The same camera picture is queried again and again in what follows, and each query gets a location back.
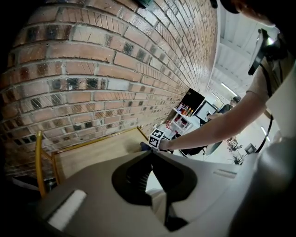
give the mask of white ceiling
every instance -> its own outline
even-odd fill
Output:
[[[217,42],[215,65],[207,91],[228,103],[234,95],[221,83],[243,97],[253,80],[253,76],[249,76],[247,72],[255,49],[258,29],[267,30],[273,39],[276,38],[278,30],[259,24],[242,14],[229,13],[220,3],[217,16],[220,39]]]

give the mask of beige shirt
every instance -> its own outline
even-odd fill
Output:
[[[288,56],[281,60],[268,62],[266,58],[263,59],[262,65],[268,72],[270,82],[271,82],[272,94],[282,84],[280,69],[282,69],[282,79],[285,80],[285,78],[288,76],[289,72],[291,71],[294,65],[294,62],[295,62],[295,59],[289,52],[288,52]],[[257,94],[264,101],[264,103],[268,101],[269,96],[267,91],[267,84],[266,84],[266,79],[263,74],[263,69],[261,66],[259,66],[259,68],[257,69],[253,82],[249,87],[249,89],[247,90],[247,92],[248,91],[251,91]]]

